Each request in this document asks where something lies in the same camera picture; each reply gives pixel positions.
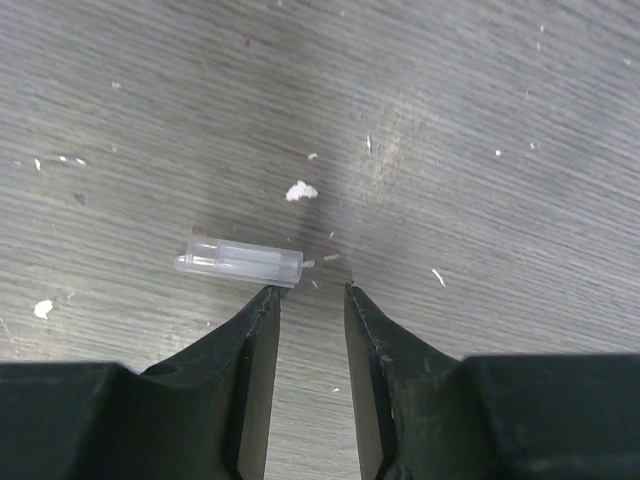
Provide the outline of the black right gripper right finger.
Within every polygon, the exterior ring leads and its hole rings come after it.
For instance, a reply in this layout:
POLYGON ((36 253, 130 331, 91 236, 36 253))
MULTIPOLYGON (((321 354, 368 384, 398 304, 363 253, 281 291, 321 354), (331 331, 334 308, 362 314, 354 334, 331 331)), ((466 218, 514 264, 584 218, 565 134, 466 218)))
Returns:
POLYGON ((635 354, 454 359, 347 285, 344 326, 365 479, 635 479, 635 354))

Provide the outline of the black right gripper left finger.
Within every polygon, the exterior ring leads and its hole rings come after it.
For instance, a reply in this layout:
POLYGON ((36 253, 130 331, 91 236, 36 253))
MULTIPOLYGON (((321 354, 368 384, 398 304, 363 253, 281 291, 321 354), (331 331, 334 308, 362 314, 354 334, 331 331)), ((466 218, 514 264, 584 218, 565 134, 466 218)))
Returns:
POLYGON ((261 479, 280 291, 142 373, 118 363, 5 363, 5 479, 261 479))

